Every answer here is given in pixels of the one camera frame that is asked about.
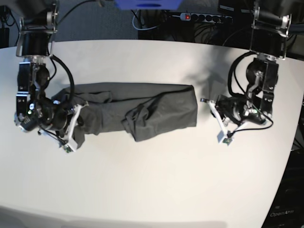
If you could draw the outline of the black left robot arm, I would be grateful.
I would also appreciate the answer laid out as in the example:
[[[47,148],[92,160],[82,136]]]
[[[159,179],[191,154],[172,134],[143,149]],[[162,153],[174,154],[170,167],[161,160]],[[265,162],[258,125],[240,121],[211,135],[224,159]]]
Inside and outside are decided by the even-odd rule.
[[[229,144],[237,132],[245,131],[247,123],[257,124],[259,130],[273,126],[274,89],[278,81],[278,59],[285,59],[292,16],[303,5],[302,0],[256,0],[253,5],[250,49],[240,55],[228,72],[229,97],[217,100],[202,98],[218,121],[219,143]],[[236,69],[246,57],[254,56],[247,66],[248,85],[241,93],[232,90]]]

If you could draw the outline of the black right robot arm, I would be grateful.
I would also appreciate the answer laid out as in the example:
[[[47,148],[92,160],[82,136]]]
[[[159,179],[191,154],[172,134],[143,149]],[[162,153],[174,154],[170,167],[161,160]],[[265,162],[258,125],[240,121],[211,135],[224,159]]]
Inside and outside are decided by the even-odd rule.
[[[38,134],[55,140],[66,152],[76,151],[87,134],[113,130],[113,118],[101,108],[111,100],[105,84],[75,84],[70,69],[52,52],[59,2],[30,0],[20,10],[23,15],[16,54],[22,61],[17,77],[15,125],[25,132],[37,130]],[[47,59],[60,65],[69,80],[69,87],[51,98],[46,95],[53,79]]]

